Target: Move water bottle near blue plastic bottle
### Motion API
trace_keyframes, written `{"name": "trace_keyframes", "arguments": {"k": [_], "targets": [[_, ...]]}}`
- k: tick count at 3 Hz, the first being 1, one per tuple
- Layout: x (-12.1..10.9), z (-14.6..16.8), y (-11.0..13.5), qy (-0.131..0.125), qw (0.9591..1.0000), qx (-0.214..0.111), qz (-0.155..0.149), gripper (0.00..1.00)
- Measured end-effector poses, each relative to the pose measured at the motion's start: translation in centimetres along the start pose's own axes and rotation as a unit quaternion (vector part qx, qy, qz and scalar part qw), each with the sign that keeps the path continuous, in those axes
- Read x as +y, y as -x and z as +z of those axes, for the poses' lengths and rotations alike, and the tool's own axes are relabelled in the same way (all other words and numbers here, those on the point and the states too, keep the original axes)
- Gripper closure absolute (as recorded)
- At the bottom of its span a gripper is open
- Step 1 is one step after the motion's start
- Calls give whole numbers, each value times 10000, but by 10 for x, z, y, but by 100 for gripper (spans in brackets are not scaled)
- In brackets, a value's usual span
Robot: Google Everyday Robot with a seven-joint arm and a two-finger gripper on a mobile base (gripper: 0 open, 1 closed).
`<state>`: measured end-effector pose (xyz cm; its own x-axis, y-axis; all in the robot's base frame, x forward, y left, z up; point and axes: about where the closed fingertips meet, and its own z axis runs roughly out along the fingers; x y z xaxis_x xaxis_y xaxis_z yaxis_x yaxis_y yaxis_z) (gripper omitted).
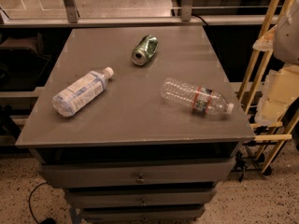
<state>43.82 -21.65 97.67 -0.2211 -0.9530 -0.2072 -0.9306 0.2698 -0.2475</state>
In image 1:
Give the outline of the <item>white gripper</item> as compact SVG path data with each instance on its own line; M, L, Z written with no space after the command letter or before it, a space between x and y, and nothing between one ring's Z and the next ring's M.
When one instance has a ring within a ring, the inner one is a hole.
M258 38L253 48L258 51L270 51L274 47L276 26ZM285 64L278 71L270 70L264 82L265 97L259 100L255 122L268 126L287 111L289 105L299 97L299 66Z

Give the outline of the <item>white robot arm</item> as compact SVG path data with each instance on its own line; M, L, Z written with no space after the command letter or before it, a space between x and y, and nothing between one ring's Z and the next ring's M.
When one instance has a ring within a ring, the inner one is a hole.
M284 65L265 77L255 121L263 126L276 122L299 97L299 0L278 24L257 39L258 51L273 51Z

